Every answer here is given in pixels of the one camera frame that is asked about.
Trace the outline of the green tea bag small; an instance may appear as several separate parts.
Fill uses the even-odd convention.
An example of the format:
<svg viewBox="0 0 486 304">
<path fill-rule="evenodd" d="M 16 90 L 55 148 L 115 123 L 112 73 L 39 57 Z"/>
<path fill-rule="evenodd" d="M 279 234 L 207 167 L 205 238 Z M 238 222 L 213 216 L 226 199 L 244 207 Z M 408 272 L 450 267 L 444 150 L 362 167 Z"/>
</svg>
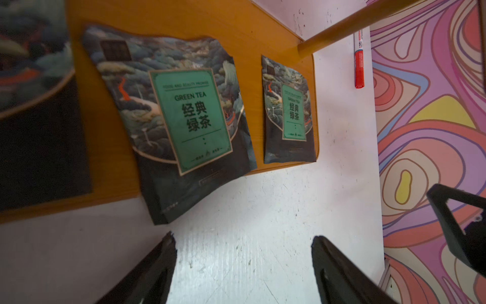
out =
<svg viewBox="0 0 486 304">
<path fill-rule="evenodd" d="M 154 224 L 257 168 L 235 62 L 217 39 L 91 25 L 82 44 L 124 124 Z"/>
</svg>

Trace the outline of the yellow wooden two-tier shelf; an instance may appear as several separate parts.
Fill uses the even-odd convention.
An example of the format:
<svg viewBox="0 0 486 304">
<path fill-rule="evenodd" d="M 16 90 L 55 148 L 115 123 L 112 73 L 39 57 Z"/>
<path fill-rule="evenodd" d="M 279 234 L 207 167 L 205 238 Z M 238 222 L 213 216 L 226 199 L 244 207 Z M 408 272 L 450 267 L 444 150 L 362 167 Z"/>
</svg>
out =
<svg viewBox="0 0 486 304">
<path fill-rule="evenodd" d="M 169 224 L 315 162 L 315 60 L 249 1 L 2 1 L 1 221 L 141 195 Z"/>
</svg>

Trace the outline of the green tea bag large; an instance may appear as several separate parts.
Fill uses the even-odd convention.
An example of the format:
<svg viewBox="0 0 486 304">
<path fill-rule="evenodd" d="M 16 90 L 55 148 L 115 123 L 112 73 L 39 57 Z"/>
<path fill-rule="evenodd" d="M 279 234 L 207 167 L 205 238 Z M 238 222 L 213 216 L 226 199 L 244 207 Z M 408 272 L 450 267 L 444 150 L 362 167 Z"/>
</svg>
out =
<svg viewBox="0 0 486 304">
<path fill-rule="evenodd" d="M 1 210 L 89 194 L 64 1 L 1 2 Z"/>
</svg>

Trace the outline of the red whiteboard marker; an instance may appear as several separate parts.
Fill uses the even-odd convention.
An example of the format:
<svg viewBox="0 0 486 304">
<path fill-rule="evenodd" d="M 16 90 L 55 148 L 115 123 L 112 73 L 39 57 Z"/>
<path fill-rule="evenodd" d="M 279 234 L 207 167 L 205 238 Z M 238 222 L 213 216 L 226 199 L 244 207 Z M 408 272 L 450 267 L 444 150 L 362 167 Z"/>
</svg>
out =
<svg viewBox="0 0 486 304">
<path fill-rule="evenodd" d="M 364 51 L 363 30 L 354 33 L 354 83 L 355 88 L 362 89 L 365 86 L 364 75 Z"/>
</svg>

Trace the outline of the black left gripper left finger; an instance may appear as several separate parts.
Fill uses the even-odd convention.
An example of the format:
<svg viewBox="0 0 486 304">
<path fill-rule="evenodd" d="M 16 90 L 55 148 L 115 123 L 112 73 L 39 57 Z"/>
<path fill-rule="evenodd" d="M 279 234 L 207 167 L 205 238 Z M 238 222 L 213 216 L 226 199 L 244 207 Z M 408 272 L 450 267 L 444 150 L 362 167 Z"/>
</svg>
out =
<svg viewBox="0 0 486 304">
<path fill-rule="evenodd" d="M 166 303 L 176 261 L 176 240 L 169 232 L 97 303 Z"/>
</svg>

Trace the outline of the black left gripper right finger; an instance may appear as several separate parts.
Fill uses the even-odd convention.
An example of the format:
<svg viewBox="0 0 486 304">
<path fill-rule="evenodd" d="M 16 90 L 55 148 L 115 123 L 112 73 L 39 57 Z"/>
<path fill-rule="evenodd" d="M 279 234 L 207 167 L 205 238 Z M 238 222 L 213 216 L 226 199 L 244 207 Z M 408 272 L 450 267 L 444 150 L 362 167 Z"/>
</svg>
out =
<svg viewBox="0 0 486 304">
<path fill-rule="evenodd" d="M 315 236 L 311 256 L 322 303 L 394 303 L 325 236 Z"/>
</svg>

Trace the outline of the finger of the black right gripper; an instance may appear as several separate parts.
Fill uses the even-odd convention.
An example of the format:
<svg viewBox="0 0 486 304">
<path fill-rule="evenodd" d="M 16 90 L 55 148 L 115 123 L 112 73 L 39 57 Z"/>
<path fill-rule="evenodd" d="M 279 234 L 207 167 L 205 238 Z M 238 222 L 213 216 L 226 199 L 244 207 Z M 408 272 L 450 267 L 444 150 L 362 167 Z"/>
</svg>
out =
<svg viewBox="0 0 486 304">
<path fill-rule="evenodd" d="M 447 206 L 449 200 L 455 200 L 485 210 L 485 198 L 441 184 L 434 184 L 428 190 L 427 198 L 439 220 L 450 252 L 485 276 L 485 212 L 462 229 Z"/>
</svg>

